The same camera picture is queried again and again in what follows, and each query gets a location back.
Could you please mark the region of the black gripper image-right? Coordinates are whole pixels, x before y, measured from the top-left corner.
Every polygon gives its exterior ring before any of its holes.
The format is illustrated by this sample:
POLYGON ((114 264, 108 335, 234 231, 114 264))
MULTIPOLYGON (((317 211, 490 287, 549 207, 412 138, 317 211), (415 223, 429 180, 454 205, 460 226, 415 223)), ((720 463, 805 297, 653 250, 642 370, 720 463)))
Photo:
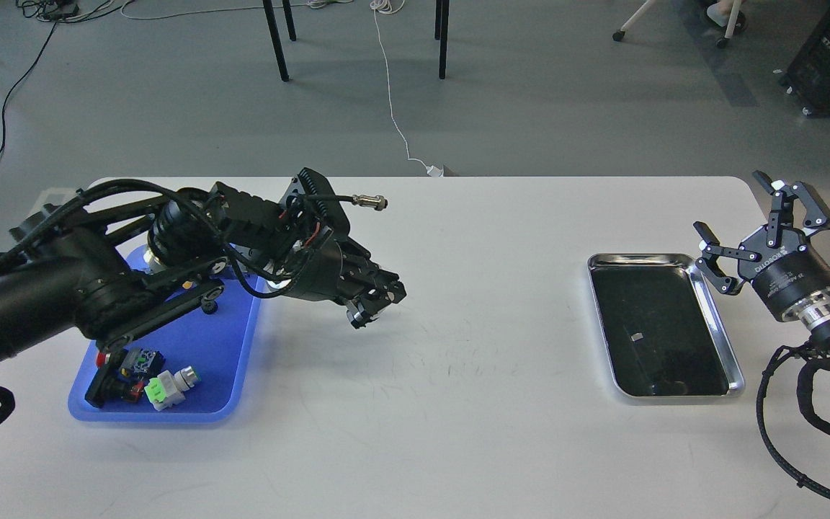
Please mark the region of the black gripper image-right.
POLYGON ((747 280, 775 321, 796 321, 797 313, 790 308, 798 301, 815 292, 830 296, 830 266, 806 236, 830 230, 830 209, 816 188, 804 182, 774 181, 762 171, 752 172, 752 177, 772 197, 767 224, 741 241, 744 249, 732 249, 722 246, 704 221, 695 221, 702 250, 695 265, 717 292, 738 295, 747 280), (799 227, 794 226, 795 203, 805 210, 799 227), (768 234, 781 234, 778 247, 768 244, 768 234), (742 279, 725 275, 719 257, 738 260, 742 279))

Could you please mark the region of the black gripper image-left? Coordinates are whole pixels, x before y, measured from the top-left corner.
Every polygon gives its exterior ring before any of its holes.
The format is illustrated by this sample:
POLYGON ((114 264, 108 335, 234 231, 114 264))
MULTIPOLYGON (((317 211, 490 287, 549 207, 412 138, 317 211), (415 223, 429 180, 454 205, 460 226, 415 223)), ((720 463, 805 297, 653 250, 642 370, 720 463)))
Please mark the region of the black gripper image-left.
POLYGON ((401 277, 382 270, 371 252, 354 239, 325 239, 319 249, 294 245, 279 268, 294 276, 290 282, 269 281, 271 292, 287 286, 288 298, 341 303, 355 329, 378 319, 388 303, 406 297, 401 277))

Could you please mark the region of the black robot arm image-left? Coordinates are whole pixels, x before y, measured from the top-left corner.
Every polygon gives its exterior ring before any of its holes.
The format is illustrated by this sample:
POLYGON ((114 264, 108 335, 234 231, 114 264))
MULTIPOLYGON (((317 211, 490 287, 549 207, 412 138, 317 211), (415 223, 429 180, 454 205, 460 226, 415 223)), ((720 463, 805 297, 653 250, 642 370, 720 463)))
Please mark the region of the black robot arm image-left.
MULTIPOLYGON (((0 252, 0 362, 77 328, 119 368, 125 346, 195 309, 210 314, 231 275, 248 295, 329 300, 359 329, 406 297, 399 276, 350 237, 340 196, 304 168, 278 201, 217 182, 169 190, 115 179, 11 230, 0 252)), ((14 395, 0 387, 0 424, 14 395)))

